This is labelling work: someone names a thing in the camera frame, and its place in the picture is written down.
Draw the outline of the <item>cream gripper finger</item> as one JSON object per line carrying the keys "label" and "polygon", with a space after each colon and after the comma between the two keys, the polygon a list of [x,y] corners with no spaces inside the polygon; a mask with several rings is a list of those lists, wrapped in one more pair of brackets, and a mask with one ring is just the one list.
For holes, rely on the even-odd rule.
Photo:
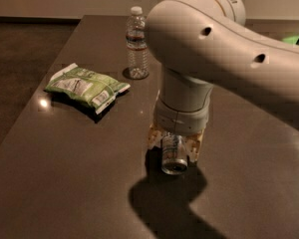
{"label": "cream gripper finger", "polygon": [[154,147],[160,147],[161,139],[162,139],[162,129],[156,124],[152,123],[149,126],[148,149],[153,149]]}
{"label": "cream gripper finger", "polygon": [[189,161],[192,163],[198,162],[200,150],[202,147],[203,135],[204,130],[202,129],[198,133],[186,136],[184,138],[186,154],[189,157]]}

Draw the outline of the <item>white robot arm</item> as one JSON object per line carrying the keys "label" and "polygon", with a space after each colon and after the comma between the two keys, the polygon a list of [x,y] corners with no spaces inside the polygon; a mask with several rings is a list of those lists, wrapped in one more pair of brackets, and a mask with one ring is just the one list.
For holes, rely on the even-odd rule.
{"label": "white robot arm", "polygon": [[184,137],[197,161],[210,92],[220,86],[299,130],[299,45],[244,26],[241,0],[164,0],[146,20],[146,41],[161,64],[149,147]]}

